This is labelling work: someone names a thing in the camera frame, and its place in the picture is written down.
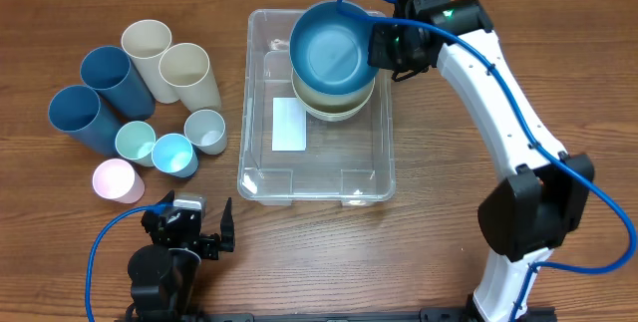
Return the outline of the pink small cup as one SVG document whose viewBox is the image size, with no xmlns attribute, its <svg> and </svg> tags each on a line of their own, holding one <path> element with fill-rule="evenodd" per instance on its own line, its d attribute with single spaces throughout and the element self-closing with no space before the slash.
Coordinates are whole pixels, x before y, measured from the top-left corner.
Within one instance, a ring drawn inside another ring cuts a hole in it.
<svg viewBox="0 0 638 322">
<path fill-rule="evenodd" d="M 110 159 L 98 165 L 92 186 L 99 197 L 120 203 L 139 201 L 146 188 L 133 166 L 121 159 Z"/>
</svg>

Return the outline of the dark blue bowl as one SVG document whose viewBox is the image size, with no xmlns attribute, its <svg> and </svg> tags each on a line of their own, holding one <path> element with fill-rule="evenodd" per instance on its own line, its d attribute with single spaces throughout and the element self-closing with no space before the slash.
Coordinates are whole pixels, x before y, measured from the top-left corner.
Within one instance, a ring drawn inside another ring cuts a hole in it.
<svg viewBox="0 0 638 322">
<path fill-rule="evenodd" d="M 317 3 L 297 20 L 290 59 L 303 82 L 327 95 L 346 95 L 368 85 L 378 69 L 368 64 L 373 23 L 359 6 L 335 0 Z"/>
</svg>

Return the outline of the cream bowl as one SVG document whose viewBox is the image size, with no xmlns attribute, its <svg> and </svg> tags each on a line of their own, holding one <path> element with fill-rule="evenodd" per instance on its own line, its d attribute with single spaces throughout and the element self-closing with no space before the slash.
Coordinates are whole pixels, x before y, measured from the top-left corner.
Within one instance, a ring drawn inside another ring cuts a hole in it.
<svg viewBox="0 0 638 322">
<path fill-rule="evenodd" d="M 310 94 L 295 91 L 296 98 L 303 108 L 314 118 L 327 122 L 340 122 L 354 117 L 372 97 L 372 91 L 362 94 L 327 95 Z"/>
<path fill-rule="evenodd" d="M 360 110 L 372 96 L 375 80 L 371 80 L 353 93 L 327 94 L 311 88 L 295 71 L 292 71 L 292 84 L 296 96 L 308 107 L 325 114 L 345 114 Z"/>
</svg>

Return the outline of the dark blue tall cup front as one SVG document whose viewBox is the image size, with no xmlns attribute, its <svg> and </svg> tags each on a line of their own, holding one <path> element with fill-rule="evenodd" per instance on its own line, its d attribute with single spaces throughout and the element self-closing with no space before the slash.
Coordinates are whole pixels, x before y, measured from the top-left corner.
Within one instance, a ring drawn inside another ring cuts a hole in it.
<svg viewBox="0 0 638 322">
<path fill-rule="evenodd" d="M 115 139 L 122 123 L 91 88 L 69 86 L 51 100 L 48 118 L 52 126 L 96 153 L 115 157 Z"/>
</svg>

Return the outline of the dark blue tall cup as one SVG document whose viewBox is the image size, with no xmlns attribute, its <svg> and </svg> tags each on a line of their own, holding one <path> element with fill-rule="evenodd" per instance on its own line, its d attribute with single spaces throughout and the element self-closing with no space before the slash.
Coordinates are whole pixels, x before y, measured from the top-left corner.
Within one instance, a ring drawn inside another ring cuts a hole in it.
<svg viewBox="0 0 638 322">
<path fill-rule="evenodd" d="M 122 123 L 91 88 L 69 86 L 51 100 L 48 118 L 52 126 L 96 153 L 115 157 L 115 139 Z"/>
<path fill-rule="evenodd" d="M 80 76 L 129 120 L 144 121 L 155 112 L 155 98 L 129 55 L 119 47 L 91 51 L 81 63 Z"/>
</svg>

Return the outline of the cream tall cup front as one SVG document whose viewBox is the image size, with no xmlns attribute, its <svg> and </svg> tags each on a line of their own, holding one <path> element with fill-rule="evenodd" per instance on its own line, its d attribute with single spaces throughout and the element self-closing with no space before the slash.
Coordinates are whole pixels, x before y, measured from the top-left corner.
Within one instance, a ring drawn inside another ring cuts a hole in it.
<svg viewBox="0 0 638 322">
<path fill-rule="evenodd" d="M 159 61 L 159 73 L 191 111 L 220 111 L 221 97 L 206 51 L 193 43 L 168 48 Z"/>
</svg>

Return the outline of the cream tall cup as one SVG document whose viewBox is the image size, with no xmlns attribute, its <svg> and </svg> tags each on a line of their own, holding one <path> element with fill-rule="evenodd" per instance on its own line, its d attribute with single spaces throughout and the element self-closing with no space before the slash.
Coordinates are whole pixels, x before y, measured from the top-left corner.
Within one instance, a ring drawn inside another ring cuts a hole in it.
<svg viewBox="0 0 638 322">
<path fill-rule="evenodd" d="M 191 111 L 220 111 L 221 97 L 206 51 L 193 43 L 168 48 L 159 61 L 159 73 Z"/>
<path fill-rule="evenodd" d="M 171 30 L 164 22 L 145 19 L 131 24 L 121 36 L 121 45 L 158 102 L 172 104 L 179 100 L 160 75 L 160 59 L 172 45 Z"/>
</svg>

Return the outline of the dark blue tall cup back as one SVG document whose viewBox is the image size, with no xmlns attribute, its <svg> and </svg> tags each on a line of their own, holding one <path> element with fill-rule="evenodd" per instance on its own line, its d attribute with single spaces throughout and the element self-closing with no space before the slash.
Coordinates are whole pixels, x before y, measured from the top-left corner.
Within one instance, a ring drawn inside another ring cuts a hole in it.
<svg viewBox="0 0 638 322">
<path fill-rule="evenodd" d="M 144 121 L 155 112 L 155 98 L 129 55 L 119 47 L 91 51 L 81 63 L 80 76 L 129 120 Z"/>
</svg>

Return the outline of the cream tall cup back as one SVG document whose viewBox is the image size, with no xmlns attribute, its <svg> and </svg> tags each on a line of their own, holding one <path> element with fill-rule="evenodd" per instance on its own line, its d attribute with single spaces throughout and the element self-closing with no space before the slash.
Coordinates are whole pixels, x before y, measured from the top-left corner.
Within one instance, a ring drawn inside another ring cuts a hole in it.
<svg viewBox="0 0 638 322">
<path fill-rule="evenodd" d="M 158 102 L 172 104 L 179 100 L 160 75 L 160 59 L 172 45 L 171 30 L 164 22 L 145 19 L 131 24 L 121 36 L 121 45 Z"/>
</svg>

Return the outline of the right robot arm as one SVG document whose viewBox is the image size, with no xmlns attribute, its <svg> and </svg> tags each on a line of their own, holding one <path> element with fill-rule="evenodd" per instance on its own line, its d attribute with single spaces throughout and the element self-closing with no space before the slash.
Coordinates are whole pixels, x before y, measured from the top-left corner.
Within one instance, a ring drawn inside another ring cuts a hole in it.
<svg viewBox="0 0 638 322">
<path fill-rule="evenodd" d="M 553 321 L 529 311 L 536 274 L 582 217 L 593 181 L 587 155 L 570 155 L 545 127 L 510 71 L 479 0 L 386 0 L 369 62 L 396 81 L 435 68 L 455 89 L 491 156 L 498 184 L 478 208 L 489 246 L 465 321 Z"/>
</svg>

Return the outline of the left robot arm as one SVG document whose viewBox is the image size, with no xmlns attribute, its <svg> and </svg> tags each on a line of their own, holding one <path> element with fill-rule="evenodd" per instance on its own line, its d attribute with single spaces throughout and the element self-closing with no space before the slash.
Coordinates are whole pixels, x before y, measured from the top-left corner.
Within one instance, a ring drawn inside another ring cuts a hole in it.
<svg viewBox="0 0 638 322">
<path fill-rule="evenodd" d="M 208 321 L 190 305 L 197 270 L 204 260 L 217 260 L 235 247 L 232 199 L 220 220 L 220 232 L 203 234 L 207 199 L 170 191 L 144 213 L 141 224 L 152 240 L 128 263 L 133 304 L 128 321 Z"/>
</svg>

